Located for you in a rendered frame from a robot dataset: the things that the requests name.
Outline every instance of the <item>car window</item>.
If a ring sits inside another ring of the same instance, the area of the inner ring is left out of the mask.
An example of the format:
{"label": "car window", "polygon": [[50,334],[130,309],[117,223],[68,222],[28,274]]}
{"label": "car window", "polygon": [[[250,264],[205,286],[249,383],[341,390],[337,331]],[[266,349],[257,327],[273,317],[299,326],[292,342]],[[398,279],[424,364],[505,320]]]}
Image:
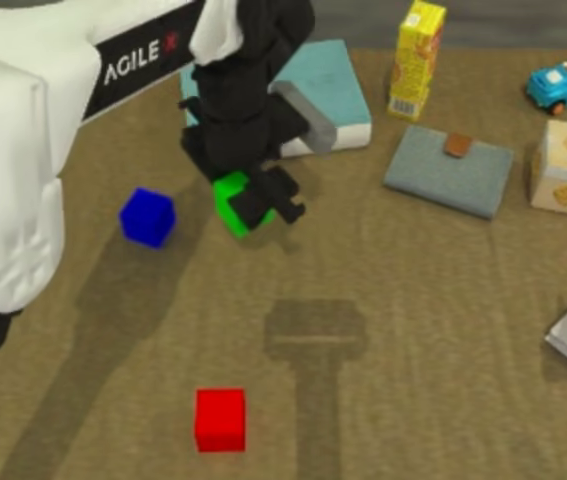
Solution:
{"label": "car window", "polygon": [[560,83],[563,80],[563,75],[558,70],[550,70],[545,74],[545,79],[550,83]]}

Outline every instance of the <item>yellow label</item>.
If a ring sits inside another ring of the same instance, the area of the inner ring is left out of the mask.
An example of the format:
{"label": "yellow label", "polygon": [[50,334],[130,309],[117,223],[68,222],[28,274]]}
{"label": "yellow label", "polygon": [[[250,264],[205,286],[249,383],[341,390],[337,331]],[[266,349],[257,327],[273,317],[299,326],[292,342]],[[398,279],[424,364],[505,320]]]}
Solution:
{"label": "yellow label", "polygon": [[391,113],[418,117],[434,74],[445,14],[444,7],[415,0],[401,23],[390,78]]}

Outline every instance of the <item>dark background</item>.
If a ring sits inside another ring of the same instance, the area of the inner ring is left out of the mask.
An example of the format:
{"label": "dark background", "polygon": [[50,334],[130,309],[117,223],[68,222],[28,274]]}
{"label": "dark background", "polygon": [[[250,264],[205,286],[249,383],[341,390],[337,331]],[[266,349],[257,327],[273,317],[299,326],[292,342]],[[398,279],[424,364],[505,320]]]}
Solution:
{"label": "dark background", "polygon": [[[51,3],[0,0],[0,7]],[[411,0],[314,0],[316,38],[344,38],[351,47],[390,47]],[[476,47],[567,48],[567,1],[440,0],[449,8],[444,43]]]}

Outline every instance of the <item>toy car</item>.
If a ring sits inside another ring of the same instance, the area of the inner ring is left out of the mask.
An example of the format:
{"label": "toy car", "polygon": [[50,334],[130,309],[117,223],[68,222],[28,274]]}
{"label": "toy car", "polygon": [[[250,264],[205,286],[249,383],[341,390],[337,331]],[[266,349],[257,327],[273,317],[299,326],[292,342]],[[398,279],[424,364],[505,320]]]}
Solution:
{"label": "toy car", "polygon": [[551,115],[567,108],[567,62],[532,72],[525,93]]}

